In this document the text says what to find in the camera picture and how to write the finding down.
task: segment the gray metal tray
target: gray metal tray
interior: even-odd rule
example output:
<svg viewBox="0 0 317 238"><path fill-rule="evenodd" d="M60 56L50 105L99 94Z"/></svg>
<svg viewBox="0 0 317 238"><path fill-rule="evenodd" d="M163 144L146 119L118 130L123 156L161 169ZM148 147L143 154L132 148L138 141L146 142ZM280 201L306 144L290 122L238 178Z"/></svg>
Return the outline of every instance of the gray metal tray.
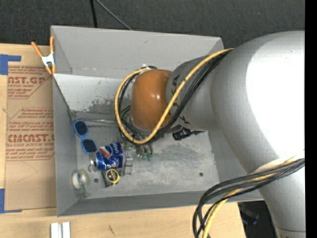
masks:
<svg viewBox="0 0 317 238"><path fill-rule="evenodd" d="M88 171L89 155L72 126L74 119L86 120L87 137L98 146L122 142L117 124L111 122L122 79L143 64L174 70L187 60L221 50L220 38L60 26L52 27L52 35L58 215L196 205L209 187L245 175L220 131L178 142L166 135L154 144L150 161L134 155L132 174L105 187L101 172ZM86 170L91 181L85 199L76 197L71 184L78 169ZM234 200L257 199L261 196L255 192Z"/></svg>

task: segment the cable bundle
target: cable bundle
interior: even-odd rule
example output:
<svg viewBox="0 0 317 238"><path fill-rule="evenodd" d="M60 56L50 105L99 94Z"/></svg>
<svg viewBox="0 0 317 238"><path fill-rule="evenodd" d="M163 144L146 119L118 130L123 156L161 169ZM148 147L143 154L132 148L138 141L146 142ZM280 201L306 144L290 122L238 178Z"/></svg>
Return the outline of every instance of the cable bundle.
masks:
<svg viewBox="0 0 317 238"><path fill-rule="evenodd" d="M201 197L199 204L193 216L193 232L195 238L199 237L201 231L203 231L203 238L209 237L208 231L211 226L211 222L223 203L229 198L236 197L248 192L262 188L263 186L289 176L305 165L305 159L298 159L292 162L286 162L277 168L270 169L267 171L259 172L256 174L250 174L244 177L231 179L215 185L214 187L207 190ZM207 204L213 198L223 195L225 196L213 204L205 216L202 215L202 207ZM197 230L197 219L201 223Z"/></svg>

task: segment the yellow cable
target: yellow cable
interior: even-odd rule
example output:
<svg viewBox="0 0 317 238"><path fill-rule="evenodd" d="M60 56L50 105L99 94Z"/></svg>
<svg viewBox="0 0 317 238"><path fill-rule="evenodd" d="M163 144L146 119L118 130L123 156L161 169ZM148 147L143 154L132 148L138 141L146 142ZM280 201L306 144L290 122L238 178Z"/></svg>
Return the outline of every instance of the yellow cable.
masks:
<svg viewBox="0 0 317 238"><path fill-rule="evenodd" d="M170 111L174 101L176 100L176 98L178 97L180 91L182 90L182 88L184 87L184 85L186 84L187 80L189 78L191 78L193 76L193 74L198 70L200 69L206 62L210 61L211 59L215 58L216 56L228 51L228 50L232 50L232 49L225 49L225 50L221 50L221 51L218 51L210 56L208 56L207 58L203 59L199 64L197 64L188 74L187 76L185 77L185 79L180 83L180 85L178 86L178 88L176 89L172 99L170 100L170 102L168 103L163 115L161 116L160 120L158 121L156 127L154 128L154 130L151 132L151 134L143 139L143 140L138 140L138 139L134 139L126 130L125 128L123 127L123 124L121 122L121 119L120 119L120 115L119 115L119 110L118 110L118 99L119 99L119 95L120 95L120 92L121 92L121 89L123 87L123 85L125 84L126 81L129 80L129 78L131 78L133 75L135 74L139 74L145 70L149 70L149 68L144 68L144 69L140 69L140 70L137 70L131 74L129 74L123 81L122 83L119 85L119 88L117 90L117 93L115 95L115 99L114 99L114 112L115 112L115 118L118 122L118 125L120 127L120 130L123 132L123 134L130 140L130 141L133 141L134 143L136 144L145 144L147 143L149 140L151 140L155 134L157 133L157 131L159 130L159 128L161 127L162 123L164 122L164 119L166 118L166 116L168 115L168 112Z"/></svg>
<svg viewBox="0 0 317 238"><path fill-rule="evenodd" d="M291 159L285 161L285 162L282 163L281 165L278 165L278 166L276 166L276 167L274 167L274 168L282 167L282 166L284 166L284 165L286 165L286 164L288 164L288 163L290 163L290 162L294 162L293 158L291 158ZM254 182L254 181L258 181L258 180L264 180L264 179L266 179L266 178L268 178L268 177L273 176L274 174L276 174L276 173L273 173L273 174L270 174L270 175L266 175L266 176L256 177L256 178L247 180L246 182ZM231 195L233 195L233 194L239 192L240 190L241 190L241 189L232 190L232 191L228 192L227 194L225 194L224 197L231 196ZM214 219L214 217L215 217L216 212L219 210L219 208L220 208L226 201L227 201L227 199L225 199L225 200L219 202L219 203L211 210L211 212L210 212L210 214L209 214L209 217L208 217L208 219L207 219L207 221L206 221L206 225L205 225L205 228L204 228L204 232L203 232L203 237L202 237L202 238L207 238L208 232L209 232L209 229L210 229L210 226L211 226L211 223L212 223L212 221L213 221L213 219Z"/></svg>

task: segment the cardboard sheet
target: cardboard sheet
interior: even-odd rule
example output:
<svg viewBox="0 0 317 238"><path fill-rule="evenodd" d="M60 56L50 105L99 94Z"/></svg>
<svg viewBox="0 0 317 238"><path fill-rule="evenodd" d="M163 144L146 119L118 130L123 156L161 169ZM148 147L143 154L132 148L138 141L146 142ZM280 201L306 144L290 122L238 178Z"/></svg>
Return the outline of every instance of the cardboard sheet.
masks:
<svg viewBox="0 0 317 238"><path fill-rule="evenodd" d="M4 209L55 207L52 76L31 45L1 44L0 53L21 56L8 63Z"/></svg>

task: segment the blue tape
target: blue tape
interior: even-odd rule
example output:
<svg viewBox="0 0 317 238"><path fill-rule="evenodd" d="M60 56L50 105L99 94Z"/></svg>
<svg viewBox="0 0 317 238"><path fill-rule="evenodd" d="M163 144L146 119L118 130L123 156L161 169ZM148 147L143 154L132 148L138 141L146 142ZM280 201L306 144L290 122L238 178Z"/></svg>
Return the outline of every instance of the blue tape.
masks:
<svg viewBox="0 0 317 238"><path fill-rule="evenodd" d="M7 212L20 212L18 211L5 211L4 210L4 188L0 189L0 214Z"/></svg>
<svg viewBox="0 0 317 238"><path fill-rule="evenodd" d="M0 55L0 74L8 75L8 62L21 61L21 56Z"/></svg>

